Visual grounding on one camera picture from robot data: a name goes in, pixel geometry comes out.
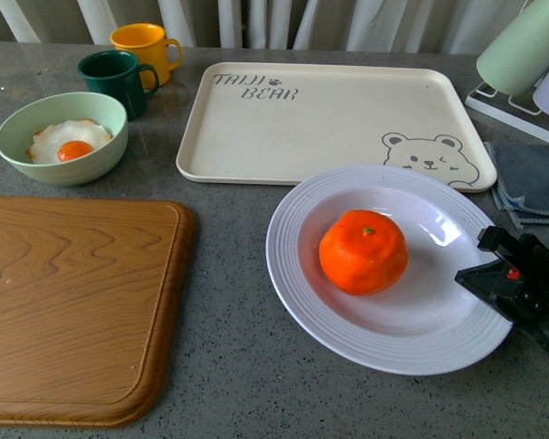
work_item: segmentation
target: white plate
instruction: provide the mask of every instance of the white plate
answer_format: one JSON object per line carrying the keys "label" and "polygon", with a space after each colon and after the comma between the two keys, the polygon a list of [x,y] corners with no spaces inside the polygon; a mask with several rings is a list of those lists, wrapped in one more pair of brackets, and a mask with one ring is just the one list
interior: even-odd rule
{"label": "white plate", "polygon": [[[352,296],[323,274],[318,244],[349,209],[390,216],[409,264],[388,290]],[[276,292],[311,336],[361,365],[403,375],[465,368],[506,338],[511,322],[457,284],[458,270],[496,259],[477,248],[489,218],[456,190],[389,166],[344,166],[299,184],[276,209],[266,260]]]}

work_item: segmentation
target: egg yolk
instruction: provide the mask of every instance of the egg yolk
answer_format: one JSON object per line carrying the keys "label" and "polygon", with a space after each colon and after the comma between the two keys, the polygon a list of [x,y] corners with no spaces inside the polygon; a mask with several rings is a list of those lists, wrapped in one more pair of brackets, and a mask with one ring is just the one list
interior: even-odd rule
{"label": "egg yolk", "polygon": [[68,160],[86,155],[91,151],[93,151],[93,148],[87,142],[83,142],[82,140],[71,140],[61,145],[57,152],[57,158],[61,162],[67,162]]}

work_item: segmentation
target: light green cup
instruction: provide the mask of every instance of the light green cup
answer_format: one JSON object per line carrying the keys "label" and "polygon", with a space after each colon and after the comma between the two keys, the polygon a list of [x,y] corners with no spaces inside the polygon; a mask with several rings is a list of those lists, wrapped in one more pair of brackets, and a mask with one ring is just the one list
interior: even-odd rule
{"label": "light green cup", "polygon": [[[89,118],[103,126],[113,138],[87,155],[49,165],[36,165],[27,156],[33,135],[47,126]],[[52,185],[79,185],[112,169],[128,143],[126,109],[105,94],[79,91],[49,96],[21,108],[0,126],[0,155],[28,177]]]}
{"label": "light green cup", "polygon": [[519,96],[549,69],[549,0],[528,5],[484,50],[476,63],[494,90]]}

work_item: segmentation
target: light green bowl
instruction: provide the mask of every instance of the light green bowl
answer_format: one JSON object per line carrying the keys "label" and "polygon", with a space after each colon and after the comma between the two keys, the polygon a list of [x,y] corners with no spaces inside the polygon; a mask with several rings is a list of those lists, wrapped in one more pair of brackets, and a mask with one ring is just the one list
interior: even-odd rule
{"label": "light green bowl", "polygon": [[[33,135],[49,125],[89,118],[113,138],[102,148],[69,162],[36,165],[27,156]],[[70,186],[104,175],[122,158],[128,143],[126,109],[105,94],[78,91],[49,96],[21,108],[0,126],[0,155],[37,181]]]}

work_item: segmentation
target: white curtain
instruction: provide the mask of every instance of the white curtain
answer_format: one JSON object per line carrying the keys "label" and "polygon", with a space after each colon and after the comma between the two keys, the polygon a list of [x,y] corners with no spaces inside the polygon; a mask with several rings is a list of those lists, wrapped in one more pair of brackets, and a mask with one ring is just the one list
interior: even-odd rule
{"label": "white curtain", "polygon": [[525,0],[0,0],[0,40],[110,44],[157,23],[184,47],[479,54]]}

